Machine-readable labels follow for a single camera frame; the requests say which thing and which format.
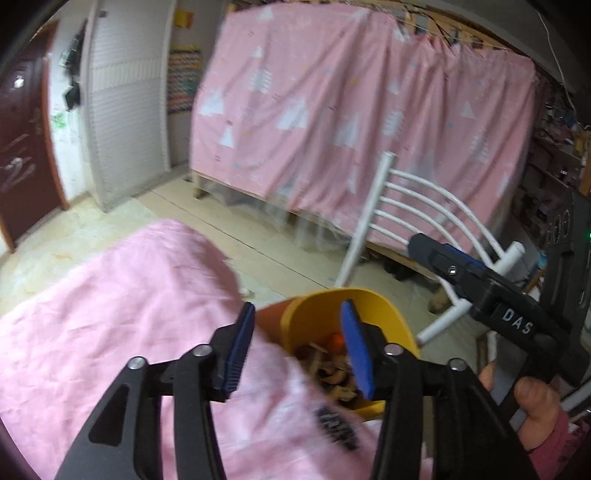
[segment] pink sleeve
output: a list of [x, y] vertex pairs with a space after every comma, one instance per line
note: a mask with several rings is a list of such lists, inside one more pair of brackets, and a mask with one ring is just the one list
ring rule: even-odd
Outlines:
[[574, 451], [584, 439], [589, 428], [581, 427], [577, 432], [569, 433], [569, 418], [561, 411], [554, 431], [548, 439], [530, 453], [531, 462], [540, 480], [553, 480], [570, 460]]

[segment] white cable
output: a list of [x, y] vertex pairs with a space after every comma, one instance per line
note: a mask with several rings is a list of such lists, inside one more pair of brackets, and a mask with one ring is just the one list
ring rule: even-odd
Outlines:
[[577, 109], [574, 107], [574, 103], [570, 99], [569, 91], [566, 88], [566, 80], [564, 79], [564, 73], [562, 73], [562, 68], [560, 68], [560, 62], [558, 62], [558, 57], [556, 56], [556, 52], [554, 52], [554, 47], [552, 46], [552, 42], [550, 41], [550, 31], [548, 30], [548, 27], [546, 26], [546, 22], [544, 21], [542, 14], [540, 12], [538, 12], [537, 10], [536, 10], [536, 13], [538, 14], [538, 17], [540, 18], [540, 20], [542, 20], [542, 25], [546, 29], [546, 36], [548, 37], [548, 45], [550, 46], [550, 51], [552, 52], [552, 55], [554, 56], [554, 61], [556, 62], [556, 65], [558, 65], [558, 71], [560, 72], [560, 77], [562, 78], [562, 86], [564, 87], [564, 91], [566, 92], [566, 98], [569, 99], [570, 106], [573, 108], [574, 114], [576, 116]]

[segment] human hand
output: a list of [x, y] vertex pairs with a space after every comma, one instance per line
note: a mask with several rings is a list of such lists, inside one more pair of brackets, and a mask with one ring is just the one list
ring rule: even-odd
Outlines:
[[[493, 362], [478, 377], [488, 391], [492, 390], [494, 370]], [[562, 409], [560, 396], [548, 384], [532, 377], [519, 379], [514, 395], [517, 404], [528, 416], [517, 435], [525, 450], [533, 450], [542, 445], [554, 430]]]

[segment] brown door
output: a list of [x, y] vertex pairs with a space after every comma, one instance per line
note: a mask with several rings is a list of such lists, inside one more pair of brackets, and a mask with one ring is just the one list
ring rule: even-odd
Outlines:
[[33, 38], [0, 85], [0, 216], [13, 242], [61, 205], [41, 104], [49, 37], [41, 32]]

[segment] finger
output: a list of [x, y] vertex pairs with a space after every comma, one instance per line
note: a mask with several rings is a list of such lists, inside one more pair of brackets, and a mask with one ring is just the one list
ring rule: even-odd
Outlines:
[[486, 388], [488, 391], [492, 390], [492, 379], [494, 373], [495, 363], [491, 362], [486, 367], [484, 367], [484, 369], [482, 369], [482, 372], [480, 372], [480, 375], [478, 375], [478, 380], [480, 380], [482, 386]]
[[517, 404], [534, 420], [551, 420], [560, 411], [560, 397], [542, 380], [519, 379], [515, 386]]

